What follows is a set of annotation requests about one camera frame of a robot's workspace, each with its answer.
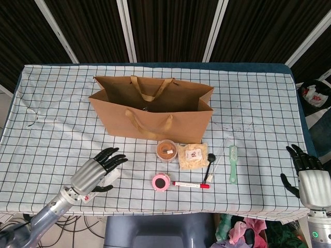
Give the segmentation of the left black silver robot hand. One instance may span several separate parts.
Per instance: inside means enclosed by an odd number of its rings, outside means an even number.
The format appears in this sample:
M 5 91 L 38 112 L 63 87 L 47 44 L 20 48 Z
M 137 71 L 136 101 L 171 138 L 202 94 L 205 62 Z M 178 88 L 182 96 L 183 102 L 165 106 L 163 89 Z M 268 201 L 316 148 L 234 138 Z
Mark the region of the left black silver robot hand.
M 124 154 L 112 156 L 118 150 L 119 148 L 106 148 L 85 162 L 70 179 L 73 190 L 85 196 L 89 193 L 103 193 L 113 189 L 112 185 L 98 184 L 119 165 L 128 161 Z

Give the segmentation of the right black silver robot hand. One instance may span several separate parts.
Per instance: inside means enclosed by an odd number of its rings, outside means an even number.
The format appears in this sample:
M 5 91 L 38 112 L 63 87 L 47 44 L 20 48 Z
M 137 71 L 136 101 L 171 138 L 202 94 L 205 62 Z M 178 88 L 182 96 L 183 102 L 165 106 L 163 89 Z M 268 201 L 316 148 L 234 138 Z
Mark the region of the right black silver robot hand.
M 285 174 L 280 174 L 282 184 L 301 203 L 311 210 L 330 208 L 330 174 L 321 161 L 292 144 L 286 150 L 290 154 L 297 174 L 298 187 L 292 186 Z

